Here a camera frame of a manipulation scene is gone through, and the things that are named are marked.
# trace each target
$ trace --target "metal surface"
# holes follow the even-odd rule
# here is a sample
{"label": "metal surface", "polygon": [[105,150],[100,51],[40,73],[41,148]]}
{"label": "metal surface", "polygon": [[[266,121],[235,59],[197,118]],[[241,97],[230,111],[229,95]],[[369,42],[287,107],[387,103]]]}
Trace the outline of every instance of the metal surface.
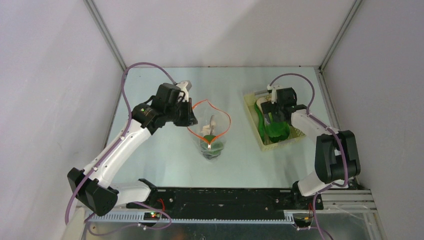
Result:
{"label": "metal surface", "polygon": [[357,13],[359,7],[361,6],[361,3],[363,0],[355,0],[355,2],[352,4],[352,7],[349,10],[349,13],[347,14],[346,18],[343,21],[343,24],[341,25],[340,29],[338,30],[330,48],[328,49],[327,53],[325,54],[324,59],[322,60],[321,65],[319,68],[323,71],[329,60],[331,59],[334,51],[336,50],[337,46],[340,43],[340,40],[342,39],[343,35],[345,35],[346,30],[348,29],[349,25],[352,22],[352,19],[354,18],[355,14]]}
{"label": "metal surface", "polygon": [[[93,216],[90,219],[92,223],[156,223],[156,220],[144,220],[144,213],[150,213],[151,211],[146,210],[114,210],[104,216]],[[87,218],[92,211],[85,212],[85,218]],[[166,217],[160,218],[159,223],[168,223]],[[216,220],[216,219],[175,219],[172,218],[172,222],[175,224],[293,224],[293,214],[288,213],[285,215],[285,219],[282,220]]]}
{"label": "metal surface", "polygon": [[112,38],[112,35],[109,32],[108,27],[105,24],[105,21],[103,21],[102,15],[100,15],[100,12],[97,9],[94,0],[84,0],[84,3],[87,6],[87,9],[90,12],[95,24],[100,30],[100,33],[104,38],[104,41],[106,42],[107,46],[109,47],[110,51],[112,52],[119,66],[124,71],[127,68],[127,66],[125,65],[124,59],[122,58],[121,53],[119,52],[118,47],[114,39]]}
{"label": "metal surface", "polygon": [[330,125],[334,128],[340,129],[339,119],[337,117],[334,104],[330,97],[330,92],[327,87],[324,76],[321,73],[320,68],[318,66],[316,66],[314,69],[315,69],[316,78],[318,79],[319,89],[321,91],[322,98],[324,99],[324,104],[327,110],[328,118],[330,120]]}

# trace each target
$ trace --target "metal frame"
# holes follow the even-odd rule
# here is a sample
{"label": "metal frame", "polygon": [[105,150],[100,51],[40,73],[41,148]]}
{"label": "metal frame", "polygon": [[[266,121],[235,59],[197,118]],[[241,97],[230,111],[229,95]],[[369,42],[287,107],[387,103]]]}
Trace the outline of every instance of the metal frame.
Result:
{"label": "metal frame", "polygon": [[88,11],[90,12],[95,24],[97,25],[98,29],[100,30],[101,35],[104,38],[104,41],[106,42],[107,46],[109,47],[110,51],[113,54],[113,57],[118,62],[120,68],[122,71],[125,71],[127,68],[127,65],[124,62],[124,59],[122,58],[122,55],[118,49],[117,44],[114,41],[114,38],[112,37],[111,33],[109,32],[108,27],[105,24],[105,21],[102,18],[102,15],[99,12],[99,9],[97,8],[96,4],[94,3],[94,0],[84,0],[85,5],[87,6]]}
{"label": "metal frame", "polygon": [[325,54],[324,59],[322,60],[321,64],[319,65],[319,68],[321,71],[323,71],[331,57],[333,56],[334,51],[336,50],[337,46],[339,45],[340,41],[342,40],[342,37],[345,35],[346,30],[351,25],[352,19],[358,12],[358,9],[360,8],[363,0],[355,0],[353,2],[352,7],[349,10],[349,13],[347,14],[346,18],[343,21],[343,24],[341,25],[340,29],[338,30],[333,42],[330,45],[330,48],[328,49],[327,53]]}
{"label": "metal frame", "polygon": [[[323,76],[323,71],[327,67],[329,60],[337,49],[342,37],[347,32],[348,27],[351,25],[351,22],[358,12],[358,9],[362,5],[363,0],[355,0],[352,4],[352,7],[349,10],[346,18],[344,19],[340,29],[338,30],[331,46],[329,47],[325,57],[323,58],[319,66],[315,66],[315,74],[318,79],[319,88],[321,90],[322,96],[324,98],[324,103],[326,107],[327,114],[329,116],[330,124],[336,128],[340,128],[339,118],[335,111],[332,98],[329,93],[328,86]],[[102,34],[106,44],[108,45],[110,51],[113,54],[113,57],[116,59],[117,63],[124,71],[127,66],[125,61],[116,45],[111,33],[109,32],[94,0],[84,0],[84,3],[90,12],[94,22],[96,23],[100,33]],[[119,99],[115,106],[115,112],[118,108]],[[352,214],[352,213],[362,213],[364,220],[366,222],[367,230],[369,237],[372,240],[385,240],[387,239],[378,212],[374,199],[372,197],[371,191],[369,190],[328,190],[321,194],[322,201],[324,205],[324,210],[317,210],[318,213],[340,213],[340,214]],[[143,210],[140,209],[127,209],[127,208],[114,208],[109,214],[98,217],[94,216],[90,221],[91,222],[139,222],[142,220]],[[306,210],[285,210],[284,214],[287,216],[285,221],[216,221],[216,223],[258,223],[258,224],[290,224],[293,223],[293,214],[298,213],[307,213]],[[203,221],[198,219],[173,219],[175,223],[215,223],[211,221]]]}

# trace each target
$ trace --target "plastic basket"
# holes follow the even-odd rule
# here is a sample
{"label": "plastic basket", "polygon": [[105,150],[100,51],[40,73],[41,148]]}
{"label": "plastic basket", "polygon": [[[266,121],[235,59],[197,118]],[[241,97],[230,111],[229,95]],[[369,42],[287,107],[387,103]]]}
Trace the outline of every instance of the plastic basket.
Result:
{"label": "plastic basket", "polygon": [[265,135],[265,143],[262,142],[261,136],[258,132],[258,114],[255,112],[255,103],[256,101],[261,98],[265,97],[267,99],[271,99],[271,94],[269,94],[267,91],[262,92],[256,92],[256,93],[249,93],[244,95],[244,110],[247,115],[247,119],[250,123],[250,126],[253,130],[253,134],[256,138],[257,143],[259,144],[259,147],[262,151],[268,151],[271,149],[279,148],[288,144],[293,144],[296,142],[299,142],[303,137],[305,137],[305,134],[300,131],[299,129],[290,126],[290,136],[284,141],[273,143],[270,141],[267,135]]}

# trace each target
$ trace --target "green sponge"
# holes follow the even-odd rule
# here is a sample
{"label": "green sponge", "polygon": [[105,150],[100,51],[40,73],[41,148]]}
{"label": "green sponge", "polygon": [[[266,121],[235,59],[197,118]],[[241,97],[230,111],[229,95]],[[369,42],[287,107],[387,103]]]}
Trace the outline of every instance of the green sponge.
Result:
{"label": "green sponge", "polygon": [[290,135],[290,126],[287,122],[274,122],[272,116],[270,116],[271,122],[266,122],[262,108],[258,105],[258,102],[263,102],[263,99],[258,99],[254,104],[255,112],[259,118],[257,130],[259,132],[262,142],[265,143],[265,134],[268,135],[269,140],[272,143],[278,143],[286,140]]}

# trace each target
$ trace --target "white wall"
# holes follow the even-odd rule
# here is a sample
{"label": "white wall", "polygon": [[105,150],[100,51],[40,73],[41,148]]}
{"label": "white wall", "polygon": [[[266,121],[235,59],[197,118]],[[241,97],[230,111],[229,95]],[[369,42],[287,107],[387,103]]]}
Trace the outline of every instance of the white wall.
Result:
{"label": "white wall", "polygon": [[364,1],[324,76],[390,240],[422,239],[424,1]]}
{"label": "white wall", "polygon": [[0,35],[0,239],[57,240],[122,72],[82,0],[3,1]]}
{"label": "white wall", "polygon": [[319,65],[354,0],[95,1],[125,62]]}

